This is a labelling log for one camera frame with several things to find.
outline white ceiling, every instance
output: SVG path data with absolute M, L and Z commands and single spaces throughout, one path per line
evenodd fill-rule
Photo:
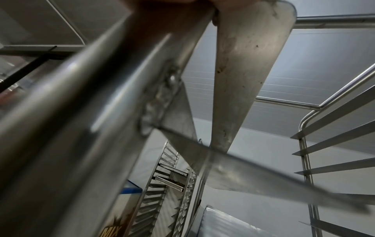
M 291 2 L 298 16 L 375 14 L 374 0 Z M 14 0 L 1 2 L 0 7 L 0 42 L 4 45 L 78 45 L 82 41 L 77 34 L 89 43 L 129 14 L 117 0 L 33 0 L 27 5 Z M 293 30 L 259 95 L 319 104 L 375 63 L 374 42 L 373 29 Z M 216 28 L 209 25 L 183 74 L 194 117 L 206 120 L 212 120 L 215 52 Z M 243 127 L 290 137 L 307 113 L 256 102 Z M 371 103 L 307 138 L 322 141 L 374 118 L 375 103 Z M 375 154 L 374 139 L 375 135 L 368 135 L 343 147 Z
M 375 14 L 373 0 L 294 0 L 299 16 Z M 293 30 L 260 96 L 320 104 L 375 63 L 375 30 Z M 184 74 L 193 116 L 212 120 L 216 27 L 209 25 Z M 352 96 L 373 85 L 375 80 Z M 292 136 L 308 110 L 255 102 L 244 128 Z M 375 103 L 310 136 L 318 142 L 375 119 Z M 341 146 L 375 154 L 375 135 Z

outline metal bracket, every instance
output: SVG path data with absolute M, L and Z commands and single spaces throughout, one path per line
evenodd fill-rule
M 171 66 L 163 74 L 164 80 L 161 81 L 155 97 L 145 105 L 145 112 L 140 120 L 142 135 L 147 136 L 154 128 L 160 126 L 167 108 L 183 84 L 180 76 L 181 69 L 177 66 Z

